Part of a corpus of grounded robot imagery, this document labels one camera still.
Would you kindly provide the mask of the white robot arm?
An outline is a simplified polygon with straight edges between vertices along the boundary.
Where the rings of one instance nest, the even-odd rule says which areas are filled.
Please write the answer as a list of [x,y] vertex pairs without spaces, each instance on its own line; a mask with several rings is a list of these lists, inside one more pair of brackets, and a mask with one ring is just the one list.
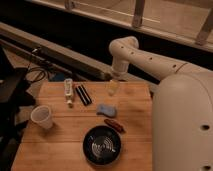
[[159,81],[152,103],[153,171],[213,171],[213,71],[143,51],[133,36],[110,42],[111,73],[134,65]]

